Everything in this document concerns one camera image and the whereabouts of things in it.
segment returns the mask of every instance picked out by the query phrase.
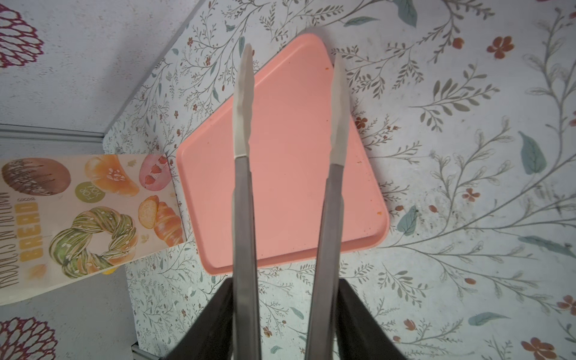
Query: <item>metal tongs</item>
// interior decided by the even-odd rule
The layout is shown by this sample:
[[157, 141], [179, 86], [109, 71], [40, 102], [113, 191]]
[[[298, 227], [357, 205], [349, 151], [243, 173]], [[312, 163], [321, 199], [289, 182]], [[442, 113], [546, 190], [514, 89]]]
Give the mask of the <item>metal tongs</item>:
[[[236, 187], [232, 199], [233, 275], [194, 322], [165, 360], [260, 360], [260, 315], [256, 271], [256, 239], [250, 139], [254, 71], [252, 47], [244, 47], [234, 87], [232, 127]], [[350, 98], [340, 57], [332, 80], [332, 135], [330, 167], [324, 193], [316, 273], [306, 340], [307, 360], [330, 360], [334, 334], [340, 358], [406, 360], [384, 335], [348, 282], [338, 279], [344, 220], [342, 180]]]

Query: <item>green circle label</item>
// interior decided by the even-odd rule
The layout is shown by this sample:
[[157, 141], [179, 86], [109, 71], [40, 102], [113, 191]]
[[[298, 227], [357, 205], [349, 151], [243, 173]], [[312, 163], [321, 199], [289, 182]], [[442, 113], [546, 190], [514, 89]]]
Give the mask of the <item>green circle label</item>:
[[104, 199], [104, 191], [97, 188], [89, 181], [78, 184], [76, 186], [76, 197], [85, 203], [97, 203]]

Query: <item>floral tablecloth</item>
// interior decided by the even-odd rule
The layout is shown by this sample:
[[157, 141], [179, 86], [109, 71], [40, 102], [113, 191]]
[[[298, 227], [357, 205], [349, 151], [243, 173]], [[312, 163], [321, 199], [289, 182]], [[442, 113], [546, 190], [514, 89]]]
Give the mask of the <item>floral tablecloth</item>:
[[[576, 355], [576, 17], [569, 0], [206, 1], [104, 140], [176, 148], [301, 31], [346, 60], [356, 125], [392, 220], [342, 255], [413, 359]], [[188, 242], [127, 266], [140, 346], [166, 354], [223, 280]], [[265, 359], [303, 358], [314, 262], [259, 269]]]

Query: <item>table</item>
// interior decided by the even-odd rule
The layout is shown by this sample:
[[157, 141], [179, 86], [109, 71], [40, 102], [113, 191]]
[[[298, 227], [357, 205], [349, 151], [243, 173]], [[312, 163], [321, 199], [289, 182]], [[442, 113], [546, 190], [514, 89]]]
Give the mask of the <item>table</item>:
[[[576, 355], [576, 17], [568, 0], [205, 2], [104, 139], [166, 153], [226, 98], [245, 43], [262, 67], [304, 29], [346, 60], [389, 208], [348, 279], [409, 358]], [[224, 276], [188, 242], [127, 266], [142, 349], [166, 354]], [[265, 359], [303, 358], [314, 262], [259, 273]]]

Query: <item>pink tray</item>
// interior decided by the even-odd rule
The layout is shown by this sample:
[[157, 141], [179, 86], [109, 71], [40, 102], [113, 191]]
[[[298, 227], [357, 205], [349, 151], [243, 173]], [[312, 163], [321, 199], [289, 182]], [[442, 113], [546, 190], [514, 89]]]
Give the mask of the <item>pink tray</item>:
[[[330, 152], [332, 63], [314, 35], [293, 40], [256, 74], [250, 165], [258, 266], [316, 257]], [[232, 271], [232, 98], [178, 148], [176, 164], [200, 259]], [[354, 122], [344, 168], [342, 252], [371, 248], [388, 210]]]

